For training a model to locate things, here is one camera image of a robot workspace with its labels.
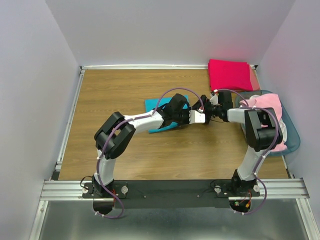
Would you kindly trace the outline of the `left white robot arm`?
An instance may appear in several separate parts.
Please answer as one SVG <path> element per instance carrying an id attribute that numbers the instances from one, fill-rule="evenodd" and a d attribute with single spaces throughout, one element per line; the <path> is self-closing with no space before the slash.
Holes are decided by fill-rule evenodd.
<path id="1" fill-rule="evenodd" d="M 115 195 L 110 184 L 114 181 L 116 159 L 123 154 L 135 134 L 189 125 L 191 110 L 188 99 L 177 93 L 166 102 L 156 100 L 155 106 L 142 114 L 114 112 L 94 135 L 97 149 L 97 165 L 92 176 L 94 193 L 101 198 L 110 193 Z"/>

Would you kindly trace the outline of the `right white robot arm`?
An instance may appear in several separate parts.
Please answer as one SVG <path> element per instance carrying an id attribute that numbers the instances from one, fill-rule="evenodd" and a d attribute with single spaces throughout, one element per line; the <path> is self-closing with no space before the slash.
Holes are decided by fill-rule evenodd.
<path id="1" fill-rule="evenodd" d="M 212 93 L 210 98 L 200 97 L 200 109 L 205 114 L 205 123 L 218 117 L 224 122 L 244 125 L 247 151 L 240 166 L 230 180 L 218 180 L 229 196 L 243 196 L 254 192 L 258 172 L 269 153 L 283 141 L 283 133 L 273 107 L 258 107 L 244 99 L 238 108 L 234 108 L 232 92 L 227 89 Z"/>

